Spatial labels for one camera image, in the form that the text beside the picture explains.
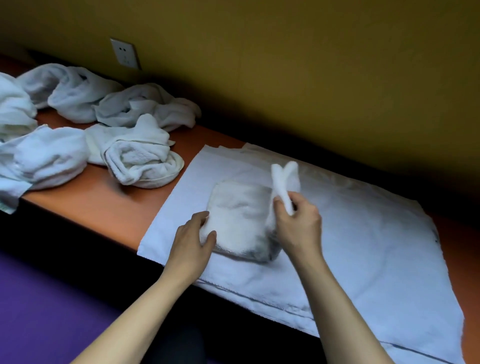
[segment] electrical outlet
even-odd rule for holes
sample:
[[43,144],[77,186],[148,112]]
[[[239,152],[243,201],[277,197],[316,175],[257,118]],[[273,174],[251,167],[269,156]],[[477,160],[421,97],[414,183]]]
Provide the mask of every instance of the electrical outlet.
[[137,52],[135,52],[135,47],[133,44],[125,43],[120,40],[110,38],[112,42],[113,51],[115,56],[117,56],[117,61],[126,67],[140,69],[138,65]]

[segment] person's left hand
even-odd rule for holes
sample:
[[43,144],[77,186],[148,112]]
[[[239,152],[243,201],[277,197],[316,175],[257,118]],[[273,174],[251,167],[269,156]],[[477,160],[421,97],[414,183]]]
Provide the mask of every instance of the person's left hand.
[[200,244],[200,227],[208,218],[208,211],[197,212],[185,225],[177,229],[162,275],[172,275],[190,286],[202,275],[216,244],[216,231],[208,234],[205,244]]

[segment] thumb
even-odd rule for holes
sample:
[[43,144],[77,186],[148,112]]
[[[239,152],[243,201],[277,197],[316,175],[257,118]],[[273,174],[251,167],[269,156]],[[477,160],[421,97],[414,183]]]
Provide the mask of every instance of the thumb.
[[208,254],[210,255],[213,251],[213,248],[215,248],[215,244],[216,244],[216,231],[213,230],[208,234],[203,248],[206,249]]
[[283,204],[282,199],[278,196],[273,199],[273,210],[275,211],[275,216],[277,218],[289,216],[285,210],[285,205]]

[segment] orange surface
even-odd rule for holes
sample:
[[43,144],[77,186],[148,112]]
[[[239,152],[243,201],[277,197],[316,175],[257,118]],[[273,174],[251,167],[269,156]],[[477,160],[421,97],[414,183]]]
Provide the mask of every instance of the orange surface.
[[[25,68],[0,59],[0,71],[18,75]],[[54,110],[41,111],[40,123],[51,127],[73,124]],[[207,144],[239,148],[243,142],[202,126],[171,133],[173,150],[185,160],[185,169]],[[23,198],[77,224],[111,238],[133,250],[162,207],[182,173],[172,183],[144,190],[116,183],[104,167],[88,165],[72,181],[48,190],[26,193]],[[480,363],[480,231],[448,218],[430,214],[437,225],[455,295],[465,315],[463,354],[467,364]]]

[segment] purple surface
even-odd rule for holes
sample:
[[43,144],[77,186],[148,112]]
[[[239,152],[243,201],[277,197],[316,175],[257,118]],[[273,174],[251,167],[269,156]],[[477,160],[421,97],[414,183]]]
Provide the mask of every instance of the purple surface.
[[118,315],[0,253],[0,363],[67,364]]

